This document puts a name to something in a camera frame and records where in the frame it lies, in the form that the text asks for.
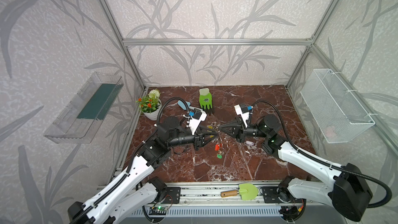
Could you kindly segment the large metal key ring plate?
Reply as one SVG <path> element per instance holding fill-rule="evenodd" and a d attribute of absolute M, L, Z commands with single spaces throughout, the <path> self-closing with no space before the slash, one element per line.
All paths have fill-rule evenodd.
<path fill-rule="evenodd" d="M 211 147 L 215 148 L 216 144 L 220 144 L 221 145 L 221 149 L 219 151 L 217 151 L 217 152 L 225 152 L 226 148 L 227 148 L 227 145 L 225 143 L 226 139 L 225 139 L 224 133 L 219 131 L 219 129 L 218 129 L 219 125 L 216 125 L 216 124 L 207 125 L 207 127 L 210 127 L 210 126 L 212 126 L 212 128 L 215 129 L 218 132 L 219 137 L 216 140 L 208 143 L 208 145 L 210 145 Z"/>

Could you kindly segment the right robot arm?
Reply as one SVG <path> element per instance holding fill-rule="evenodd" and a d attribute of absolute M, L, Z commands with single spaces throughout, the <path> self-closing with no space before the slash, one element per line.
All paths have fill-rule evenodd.
<path fill-rule="evenodd" d="M 263 138 L 262 149 L 280 160 L 293 164 L 318 182 L 304 181 L 294 177 L 285 179 L 280 189 L 284 195 L 317 201 L 334 207 L 342 216 L 359 222 L 373 194 L 360 169 L 348 163 L 343 166 L 331 163 L 293 145 L 278 131 L 283 127 L 275 115 L 266 115 L 257 124 L 247 124 L 241 117 L 223 124 L 219 130 L 243 142 L 246 137 Z"/>

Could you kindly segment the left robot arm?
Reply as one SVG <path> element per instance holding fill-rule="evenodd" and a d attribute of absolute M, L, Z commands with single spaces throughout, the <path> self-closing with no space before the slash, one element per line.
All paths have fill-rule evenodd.
<path fill-rule="evenodd" d="M 72 224 L 119 224 L 137 209 L 165 199 L 167 186 L 157 177 L 139 189 L 136 187 L 171 156 L 176 146 L 198 149 L 216 139 L 214 129 L 188 120 L 183 127 L 178 118 L 167 117 L 134 153 L 128 166 L 103 190 L 84 203 L 75 202 L 68 209 Z"/>

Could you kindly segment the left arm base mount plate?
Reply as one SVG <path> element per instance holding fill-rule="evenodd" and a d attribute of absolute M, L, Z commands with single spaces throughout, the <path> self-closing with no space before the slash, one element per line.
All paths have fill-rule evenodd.
<path fill-rule="evenodd" d="M 168 187 L 162 204 L 179 204 L 181 197 L 180 187 Z"/>

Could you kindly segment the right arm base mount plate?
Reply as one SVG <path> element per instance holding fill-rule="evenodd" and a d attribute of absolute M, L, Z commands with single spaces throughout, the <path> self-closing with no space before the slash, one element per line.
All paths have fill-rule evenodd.
<path fill-rule="evenodd" d="M 264 186 L 260 188 L 260 194 L 266 204 L 279 204 L 280 199 L 278 197 L 277 186 Z"/>

